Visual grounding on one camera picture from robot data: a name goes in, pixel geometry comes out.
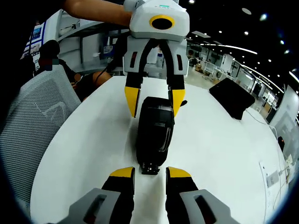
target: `poster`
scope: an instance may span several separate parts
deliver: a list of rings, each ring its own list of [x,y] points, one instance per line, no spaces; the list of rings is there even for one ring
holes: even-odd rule
[[[44,36],[44,29],[45,29],[46,22],[42,24],[37,24],[34,27],[33,34],[32,34],[32,41],[31,41],[31,50],[30,54],[33,56],[33,62],[36,66],[36,70],[39,69],[38,59],[39,59],[39,48],[43,44],[43,36]],[[29,54],[29,45],[30,45],[30,39],[28,40],[26,44],[26,48],[24,49],[24,53],[21,57],[25,57]]]
[[[42,41],[31,44],[30,54],[33,56],[33,62],[36,65],[36,70],[39,69],[38,59],[39,59],[39,48],[41,47],[41,45],[42,45]],[[21,59],[29,54],[28,51],[29,51],[29,46],[26,46]]]
[[[38,41],[43,42],[44,27],[45,27],[45,22],[42,24],[38,24],[34,27],[31,44],[38,42]]]

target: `white oval table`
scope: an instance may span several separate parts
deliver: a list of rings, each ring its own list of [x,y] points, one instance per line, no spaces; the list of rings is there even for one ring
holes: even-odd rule
[[[266,195],[259,161],[269,174],[284,167],[270,128],[247,112],[241,121],[231,118],[208,90],[186,84],[188,103],[175,118],[167,160],[158,175],[141,175],[134,144],[142,102],[147,96],[167,98],[167,85],[162,79],[144,78],[134,119],[124,95],[125,82],[125,77],[111,78],[61,126],[34,179],[32,220],[39,224],[60,221],[72,203],[91,189],[101,188],[110,173],[134,166],[131,223],[167,224],[165,168],[172,166],[190,173],[199,189],[207,189],[229,206],[239,223],[262,223],[265,207],[273,206],[280,186],[272,186],[272,193]],[[249,110],[264,122],[256,111]]]

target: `gray mesh chair back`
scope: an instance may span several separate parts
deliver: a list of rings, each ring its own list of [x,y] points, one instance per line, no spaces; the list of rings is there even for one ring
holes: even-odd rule
[[[27,208],[44,152],[80,103],[61,65],[29,80],[12,103],[0,135],[0,153],[16,197]]]

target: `white robotic arm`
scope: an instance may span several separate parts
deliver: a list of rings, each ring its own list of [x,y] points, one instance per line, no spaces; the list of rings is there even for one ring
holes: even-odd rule
[[[183,75],[188,69],[185,37],[189,33],[189,14],[173,0],[125,0],[124,7],[133,11],[124,56],[124,70],[128,72],[125,94],[131,115],[136,116],[147,55],[156,46],[164,54],[169,100],[177,115],[185,96]]]

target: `dark ceiling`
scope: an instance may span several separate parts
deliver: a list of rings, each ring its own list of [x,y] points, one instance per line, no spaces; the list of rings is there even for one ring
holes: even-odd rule
[[[216,44],[214,41],[218,41],[255,51],[257,55],[238,49],[205,46],[219,54],[232,52],[237,61],[245,62],[245,65],[253,69],[256,67],[256,71],[266,77],[270,75],[269,79],[281,89],[284,84],[289,84],[295,90],[299,89],[298,82],[289,74],[289,71],[297,69],[293,74],[299,77],[299,19],[294,3],[291,5],[286,2],[271,2],[269,5],[260,1],[194,1],[194,4],[190,4],[189,0],[179,1],[180,6],[186,8],[190,16],[190,33],[187,37],[191,37],[191,42],[207,41]],[[244,13],[242,8],[250,10],[251,15]],[[260,21],[262,14],[268,15],[264,21]],[[196,37],[192,34],[193,31],[207,33],[211,38]],[[274,93],[278,93],[275,86],[270,86]]]

